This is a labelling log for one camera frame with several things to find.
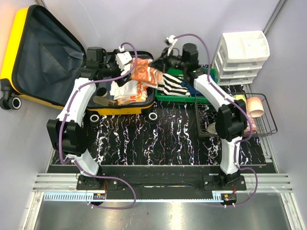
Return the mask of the black white striped garment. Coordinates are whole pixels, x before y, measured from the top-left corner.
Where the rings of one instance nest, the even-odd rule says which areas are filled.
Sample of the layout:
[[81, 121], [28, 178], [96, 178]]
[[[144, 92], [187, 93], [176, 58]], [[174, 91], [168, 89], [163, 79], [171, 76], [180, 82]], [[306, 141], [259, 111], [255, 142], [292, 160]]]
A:
[[163, 82], [158, 84], [157, 92], [162, 95], [189, 97], [187, 86], [182, 86], [184, 80], [177, 76], [163, 74]]

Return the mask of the orange bunny pattern garment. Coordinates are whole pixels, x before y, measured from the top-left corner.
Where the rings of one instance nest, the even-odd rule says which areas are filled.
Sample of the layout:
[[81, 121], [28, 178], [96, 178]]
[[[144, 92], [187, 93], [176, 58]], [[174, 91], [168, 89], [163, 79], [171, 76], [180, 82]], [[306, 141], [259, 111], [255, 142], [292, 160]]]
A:
[[135, 58], [132, 59], [130, 67], [136, 62], [135, 68], [131, 72], [131, 79], [140, 81], [143, 85], [156, 89], [158, 85], [164, 84], [163, 74], [161, 71], [149, 66], [152, 59]]

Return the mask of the orange floral pattern cloth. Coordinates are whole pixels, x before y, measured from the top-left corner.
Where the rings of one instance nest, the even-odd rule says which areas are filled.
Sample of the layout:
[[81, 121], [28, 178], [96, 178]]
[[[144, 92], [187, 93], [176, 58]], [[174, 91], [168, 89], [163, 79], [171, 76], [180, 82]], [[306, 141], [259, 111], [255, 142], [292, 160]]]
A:
[[138, 93], [135, 96], [124, 97], [117, 99], [119, 105], [128, 105], [132, 103], [141, 103], [145, 102], [148, 96], [147, 86], [144, 85], [141, 81], [138, 81]]

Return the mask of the yellow Pikachu suitcase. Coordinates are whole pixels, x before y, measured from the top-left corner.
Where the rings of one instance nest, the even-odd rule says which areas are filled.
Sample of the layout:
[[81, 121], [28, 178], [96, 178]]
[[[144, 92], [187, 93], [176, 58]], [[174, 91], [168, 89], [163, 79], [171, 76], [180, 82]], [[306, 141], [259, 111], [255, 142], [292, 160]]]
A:
[[[32, 5], [20, 9], [14, 17], [0, 73], [1, 108], [20, 109], [20, 97], [24, 96], [62, 111], [72, 92], [77, 71], [85, 65], [86, 51], [46, 8]], [[130, 51], [130, 54], [140, 58], [144, 52]], [[110, 89], [111, 83], [100, 83], [93, 97], [99, 88]], [[153, 113], [153, 91], [149, 91], [145, 102], [128, 105], [102, 106], [94, 103], [93, 97], [85, 115]]]

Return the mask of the navy blue garment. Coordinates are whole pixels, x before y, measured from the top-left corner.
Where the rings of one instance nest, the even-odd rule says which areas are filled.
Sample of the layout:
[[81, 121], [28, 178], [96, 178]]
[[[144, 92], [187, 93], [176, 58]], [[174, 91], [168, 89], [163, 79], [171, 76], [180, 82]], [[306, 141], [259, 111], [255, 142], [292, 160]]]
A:
[[198, 91], [186, 81], [182, 81], [181, 86], [186, 87], [192, 97], [195, 97], [195, 95], [198, 93]]

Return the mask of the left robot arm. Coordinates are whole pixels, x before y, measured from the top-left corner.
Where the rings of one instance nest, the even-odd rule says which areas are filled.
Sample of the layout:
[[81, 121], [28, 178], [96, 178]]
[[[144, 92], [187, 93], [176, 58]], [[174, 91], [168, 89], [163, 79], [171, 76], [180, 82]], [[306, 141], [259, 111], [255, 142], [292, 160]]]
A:
[[47, 122], [51, 144], [58, 151], [61, 164], [73, 163], [81, 173], [81, 186], [94, 190], [106, 188], [109, 178], [103, 176], [101, 167], [89, 153], [82, 128], [83, 117], [100, 83], [121, 80], [135, 68], [131, 65], [133, 57], [123, 45], [114, 50], [113, 63], [108, 63], [105, 57], [99, 57], [100, 52], [103, 52], [100, 47], [88, 48], [87, 60], [77, 71], [64, 108], [56, 119]]

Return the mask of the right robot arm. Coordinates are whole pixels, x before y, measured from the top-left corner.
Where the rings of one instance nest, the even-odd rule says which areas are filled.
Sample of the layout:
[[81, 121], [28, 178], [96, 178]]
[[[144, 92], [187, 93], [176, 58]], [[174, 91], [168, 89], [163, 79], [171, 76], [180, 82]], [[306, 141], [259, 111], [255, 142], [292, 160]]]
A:
[[204, 70], [199, 66], [195, 44], [184, 44], [180, 56], [174, 56], [171, 47], [165, 48], [160, 57], [149, 66], [161, 72], [167, 72], [170, 68], [182, 71], [184, 80], [215, 108], [217, 112], [215, 130], [222, 143], [222, 159], [220, 172], [213, 181], [224, 190], [230, 189], [240, 178], [237, 162], [240, 142], [247, 128], [245, 102], [227, 94], [211, 78], [210, 70]]

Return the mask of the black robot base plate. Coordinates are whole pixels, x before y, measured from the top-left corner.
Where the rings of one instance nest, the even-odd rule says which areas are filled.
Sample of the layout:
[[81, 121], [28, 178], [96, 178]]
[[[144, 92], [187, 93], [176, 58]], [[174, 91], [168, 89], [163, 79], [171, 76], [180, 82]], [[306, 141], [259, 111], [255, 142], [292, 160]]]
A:
[[220, 200], [221, 195], [246, 191], [245, 178], [241, 175], [228, 184], [220, 184], [217, 175], [202, 173], [124, 173], [109, 178], [80, 175], [78, 191], [94, 193], [94, 201], [106, 200]]

